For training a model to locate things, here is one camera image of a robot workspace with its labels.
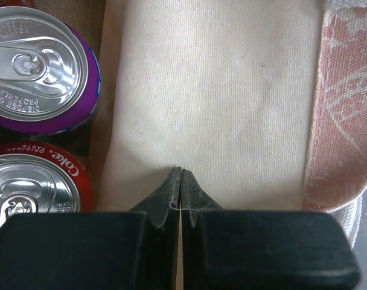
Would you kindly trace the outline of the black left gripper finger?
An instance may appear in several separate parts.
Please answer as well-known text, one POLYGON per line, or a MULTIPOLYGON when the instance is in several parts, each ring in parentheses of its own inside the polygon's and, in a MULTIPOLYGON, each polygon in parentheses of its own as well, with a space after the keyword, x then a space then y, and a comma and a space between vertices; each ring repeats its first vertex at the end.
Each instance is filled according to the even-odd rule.
POLYGON ((143 212, 155 228, 177 224, 180 207, 180 183, 182 169, 173 167, 162 184, 143 200, 137 203, 131 212, 143 212))

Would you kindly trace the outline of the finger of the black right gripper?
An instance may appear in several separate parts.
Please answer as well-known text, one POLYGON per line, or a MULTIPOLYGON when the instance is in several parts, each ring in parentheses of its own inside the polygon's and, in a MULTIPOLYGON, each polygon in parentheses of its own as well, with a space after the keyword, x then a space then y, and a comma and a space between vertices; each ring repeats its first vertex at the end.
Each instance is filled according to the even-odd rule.
POLYGON ((183 170, 181 180, 181 215, 183 226, 195 226, 201 211, 222 209, 202 190, 193 173, 183 170))

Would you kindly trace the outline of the canvas tote bag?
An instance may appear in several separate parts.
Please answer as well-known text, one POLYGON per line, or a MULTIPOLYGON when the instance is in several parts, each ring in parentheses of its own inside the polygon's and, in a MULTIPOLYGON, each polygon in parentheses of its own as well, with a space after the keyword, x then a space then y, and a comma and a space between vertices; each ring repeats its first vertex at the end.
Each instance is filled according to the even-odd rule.
POLYGON ((367 188, 367 1, 36 1, 98 51, 73 149, 95 205, 172 167, 225 208, 331 213, 354 244, 367 188))

